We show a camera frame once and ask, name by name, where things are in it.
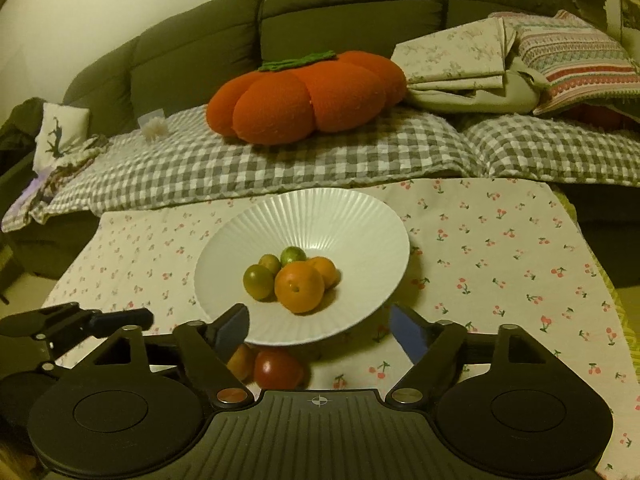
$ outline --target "pumpkin pillow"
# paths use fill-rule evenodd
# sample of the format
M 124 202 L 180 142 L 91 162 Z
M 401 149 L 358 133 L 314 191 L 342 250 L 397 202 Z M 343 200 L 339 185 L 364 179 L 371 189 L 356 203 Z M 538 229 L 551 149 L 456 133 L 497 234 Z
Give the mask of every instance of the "pumpkin pillow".
M 372 120 L 406 93 L 402 69 L 367 52 L 311 54 L 263 64 L 224 84 L 207 106 L 209 127 L 252 144 L 286 144 L 318 130 Z

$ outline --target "small green fruit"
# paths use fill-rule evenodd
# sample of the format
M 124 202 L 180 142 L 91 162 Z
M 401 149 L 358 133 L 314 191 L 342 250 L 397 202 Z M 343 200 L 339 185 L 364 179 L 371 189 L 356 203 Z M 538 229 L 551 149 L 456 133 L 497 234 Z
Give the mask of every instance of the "small green fruit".
M 267 267 L 271 271 L 271 273 L 275 276 L 278 272 L 280 272 L 280 260 L 274 254 L 265 254 L 260 258 L 258 265 L 263 267 Z
M 271 295 L 273 292 L 273 282 L 273 274 L 262 265 L 250 266 L 242 277 L 244 290 L 257 301 L 264 300 Z
M 304 262 L 306 260 L 305 251 L 299 247 L 287 247 L 280 255 L 280 263 L 284 267 L 291 262 Z

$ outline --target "striped pillow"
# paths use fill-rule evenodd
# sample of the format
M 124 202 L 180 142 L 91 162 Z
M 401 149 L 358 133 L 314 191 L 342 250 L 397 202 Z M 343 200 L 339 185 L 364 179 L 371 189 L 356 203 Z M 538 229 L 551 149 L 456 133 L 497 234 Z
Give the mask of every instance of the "striped pillow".
M 617 41 L 566 10 L 553 18 L 500 15 L 516 29 L 524 63 L 551 83 L 534 115 L 596 102 L 640 122 L 638 65 Z

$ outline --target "white bowl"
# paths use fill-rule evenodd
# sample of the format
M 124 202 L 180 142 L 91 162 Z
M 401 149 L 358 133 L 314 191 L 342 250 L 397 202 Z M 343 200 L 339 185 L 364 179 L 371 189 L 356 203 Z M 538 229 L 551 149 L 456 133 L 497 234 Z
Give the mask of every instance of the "white bowl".
M 247 267 L 288 246 L 307 257 L 326 256 L 341 273 L 338 285 L 308 314 L 255 301 L 242 286 Z M 224 224 L 204 247 L 194 286 L 212 319 L 235 303 L 249 308 L 246 341 L 289 346 L 318 341 L 356 325 L 396 289 L 409 261 L 409 238 L 398 215 L 368 194 L 313 188 L 271 196 Z

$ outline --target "orange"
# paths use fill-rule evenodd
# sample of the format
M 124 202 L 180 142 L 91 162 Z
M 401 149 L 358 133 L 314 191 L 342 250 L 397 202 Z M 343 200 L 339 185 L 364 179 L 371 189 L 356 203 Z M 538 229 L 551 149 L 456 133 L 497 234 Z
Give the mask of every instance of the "orange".
M 338 270 L 329 258 L 315 256 L 309 258 L 306 262 L 320 273 L 325 289 L 331 288 L 338 281 Z
M 291 262 L 282 267 L 275 281 L 278 301 L 294 314 L 315 309 L 324 294 L 324 280 L 306 262 Z

